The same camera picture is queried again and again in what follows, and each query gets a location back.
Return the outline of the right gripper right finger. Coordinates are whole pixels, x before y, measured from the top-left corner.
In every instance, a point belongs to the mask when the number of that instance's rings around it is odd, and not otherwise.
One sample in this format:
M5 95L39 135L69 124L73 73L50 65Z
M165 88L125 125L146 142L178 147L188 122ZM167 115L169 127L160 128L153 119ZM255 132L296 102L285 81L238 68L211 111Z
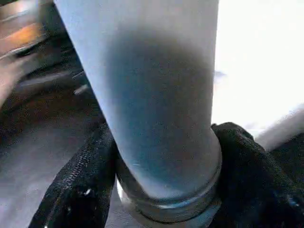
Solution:
M212 228L302 228L304 191L241 126L213 124L222 150Z

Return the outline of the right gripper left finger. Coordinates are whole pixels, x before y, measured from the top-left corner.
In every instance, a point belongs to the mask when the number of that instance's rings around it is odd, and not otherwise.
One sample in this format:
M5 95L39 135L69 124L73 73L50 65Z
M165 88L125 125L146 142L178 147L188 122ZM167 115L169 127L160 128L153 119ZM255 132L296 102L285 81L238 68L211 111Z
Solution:
M106 123L59 171L30 228L103 228L109 214L118 150Z

